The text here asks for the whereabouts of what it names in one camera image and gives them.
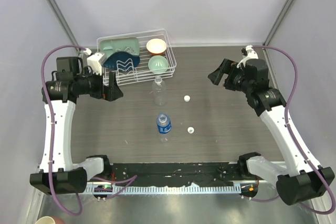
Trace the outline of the white bottle cap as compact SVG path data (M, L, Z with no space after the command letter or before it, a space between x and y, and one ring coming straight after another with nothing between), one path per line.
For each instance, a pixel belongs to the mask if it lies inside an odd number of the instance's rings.
M189 127L187 129L187 131L190 133L190 134L193 134L194 133L194 128L193 127Z
M185 96L184 96L184 101L185 101L185 102L189 102L190 99L191 99L191 97L190 97L189 95L185 95Z

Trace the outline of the blue label water bottle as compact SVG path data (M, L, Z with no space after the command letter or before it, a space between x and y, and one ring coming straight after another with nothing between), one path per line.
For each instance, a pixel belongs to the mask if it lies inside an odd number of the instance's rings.
M172 123L170 117L164 113L159 114L156 119L156 125L160 136L160 141L162 143L167 142L169 140L170 133L172 130Z

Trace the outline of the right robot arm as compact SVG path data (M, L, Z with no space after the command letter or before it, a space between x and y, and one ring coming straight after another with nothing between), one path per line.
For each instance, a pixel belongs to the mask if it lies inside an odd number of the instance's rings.
M284 158L285 167L266 160L259 153L241 155L237 173L242 179L256 175L275 186L279 197L287 205L321 197L335 174L331 167L323 168L285 114L286 102L280 91L269 85L268 66L264 60L248 59L234 62L224 59L208 75L214 85L227 90L241 91L248 105L254 109L275 139Z

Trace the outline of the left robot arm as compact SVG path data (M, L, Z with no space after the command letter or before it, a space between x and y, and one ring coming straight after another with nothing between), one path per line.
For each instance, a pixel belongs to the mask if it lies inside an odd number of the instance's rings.
M84 192L87 182L94 177L105 182L112 174L106 155L91 155L73 164L71 158L71 128L77 99L89 95L98 100L115 101L123 97L115 74L103 84L103 77L83 65L79 57L59 57L52 80L42 91L46 112L44 155L39 172L31 174L30 184L44 194L75 194Z

